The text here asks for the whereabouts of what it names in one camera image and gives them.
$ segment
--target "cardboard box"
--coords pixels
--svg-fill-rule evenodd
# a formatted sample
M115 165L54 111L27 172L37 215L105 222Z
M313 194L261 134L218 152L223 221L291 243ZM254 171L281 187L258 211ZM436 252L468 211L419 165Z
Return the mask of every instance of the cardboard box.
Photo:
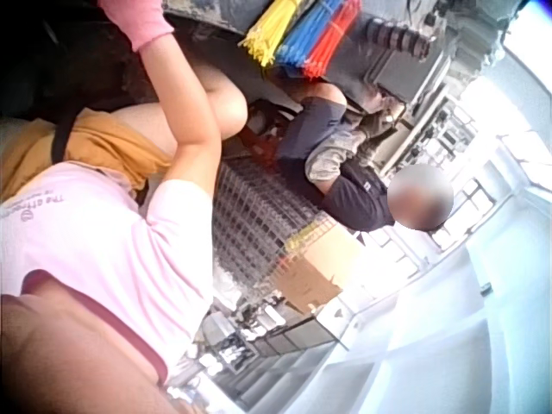
M364 246L337 224L275 278L276 286L296 309L310 314L341 293L364 253Z

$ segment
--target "metal wire rack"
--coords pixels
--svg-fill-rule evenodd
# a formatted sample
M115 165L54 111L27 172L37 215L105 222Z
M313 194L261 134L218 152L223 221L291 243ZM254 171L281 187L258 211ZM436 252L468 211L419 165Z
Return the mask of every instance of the metal wire rack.
M275 280L336 222L249 157L221 163L213 214L219 264L249 301L276 290Z

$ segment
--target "dark navy shirt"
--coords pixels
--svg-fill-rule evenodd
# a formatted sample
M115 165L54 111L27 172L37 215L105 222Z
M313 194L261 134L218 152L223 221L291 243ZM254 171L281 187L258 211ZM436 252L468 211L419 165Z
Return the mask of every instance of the dark navy shirt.
M341 176L324 196L304 175L304 160L280 159L286 183L344 226L373 231L395 221L387 205L387 188L378 175L354 159L341 165Z

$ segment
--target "pink glove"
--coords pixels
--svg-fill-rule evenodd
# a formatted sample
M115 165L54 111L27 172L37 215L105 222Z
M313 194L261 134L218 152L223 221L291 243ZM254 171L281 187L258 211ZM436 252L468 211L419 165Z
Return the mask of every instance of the pink glove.
M161 0L99 0L99 5L127 35L135 52L150 41L174 31L163 17Z

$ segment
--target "woman's arm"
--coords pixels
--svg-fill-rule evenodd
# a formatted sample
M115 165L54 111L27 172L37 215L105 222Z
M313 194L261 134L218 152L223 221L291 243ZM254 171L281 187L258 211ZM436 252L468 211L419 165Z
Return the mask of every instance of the woman's arm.
M221 134L207 94L171 34L140 50L178 147L165 179L183 179L211 196L221 156Z
M141 56L178 147L165 179L182 179L213 195L221 133L207 94L174 39L161 0L100 0L109 19Z

